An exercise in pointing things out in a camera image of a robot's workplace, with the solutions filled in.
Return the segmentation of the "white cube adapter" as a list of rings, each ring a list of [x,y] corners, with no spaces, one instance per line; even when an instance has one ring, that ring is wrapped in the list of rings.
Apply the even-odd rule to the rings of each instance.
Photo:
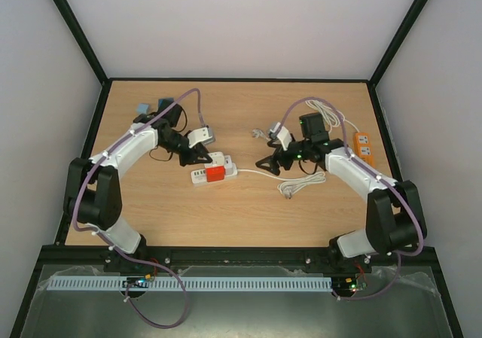
[[[222,152],[216,151],[216,152],[208,153],[208,155],[209,155],[209,157],[211,158],[212,161],[205,165],[206,168],[224,166],[225,158],[224,158],[224,154]]]

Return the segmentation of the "white power strip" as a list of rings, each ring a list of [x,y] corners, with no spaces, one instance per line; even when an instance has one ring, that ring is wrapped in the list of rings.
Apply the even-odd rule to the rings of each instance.
[[[198,169],[191,172],[191,182],[193,186],[200,187],[207,184],[214,184],[225,180],[230,180],[238,175],[237,166],[233,164],[225,164],[224,167],[209,167],[207,169]]]

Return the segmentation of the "red cube socket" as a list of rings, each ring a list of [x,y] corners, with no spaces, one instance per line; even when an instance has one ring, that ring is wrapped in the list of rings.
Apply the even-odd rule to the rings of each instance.
[[[222,181],[225,178],[225,169],[223,166],[206,168],[206,181],[208,183]]]

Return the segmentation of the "small white usb charger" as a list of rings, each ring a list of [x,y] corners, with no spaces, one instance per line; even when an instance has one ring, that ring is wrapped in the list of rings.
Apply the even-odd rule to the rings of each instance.
[[[233,173],[233,161],[230,155],[224,156],[224,169],[227,175],[231,175]]]

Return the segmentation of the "dark blue cube socket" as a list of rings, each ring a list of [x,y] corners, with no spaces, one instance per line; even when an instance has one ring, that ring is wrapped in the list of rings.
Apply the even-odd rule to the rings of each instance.
[[[157,101],[157,111],[161,112],[161,111],[165,110],[172,103],[174,103],[174,98],[172,98],[172,97],[166,97],[166,98],[158,99],[158,101]]]

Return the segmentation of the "light blue usb charger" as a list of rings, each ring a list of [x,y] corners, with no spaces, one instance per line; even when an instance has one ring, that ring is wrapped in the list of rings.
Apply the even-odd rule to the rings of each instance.
[[[136,108],[137,114],[149,114],[151,106],[148,103],[139,103]]]

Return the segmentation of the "orange power strip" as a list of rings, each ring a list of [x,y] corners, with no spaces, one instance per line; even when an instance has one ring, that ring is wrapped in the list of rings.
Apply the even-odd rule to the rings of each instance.
[[[366,132],[356,132],[353,136],[353,150],[355,154],[371,167],[375,167],[370,135]]]

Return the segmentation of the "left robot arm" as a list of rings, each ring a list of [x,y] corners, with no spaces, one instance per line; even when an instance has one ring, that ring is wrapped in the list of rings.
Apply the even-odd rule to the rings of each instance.
[[[100,236],[111,249],[131,259],[147,257],[146,239],[122,218],[121,178],[148,152],[163,148],[178,156],[181,166],[211,163],[206,145],[215,140],[212,128],[176,130],[183,108],[169,102],[137,116],[129,129],[103,152],[69,165],[63,211],[77,231]]]

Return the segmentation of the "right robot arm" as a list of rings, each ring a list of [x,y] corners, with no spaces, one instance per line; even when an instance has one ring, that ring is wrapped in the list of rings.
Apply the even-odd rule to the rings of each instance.
[[[378,172],[357,157],[345,141],[331,139],[321,114],[302,115],[299,123],[301,140],[296,140],[281,123],[274,123],[268,130],[267,143],[274,151],[255,165],[279,175],[294,162],[309,160],[341,179],[365,201],[365,227],[330,240],[330,266],[343,272],[362,255],[419,254],[427,228],[416,185]]]

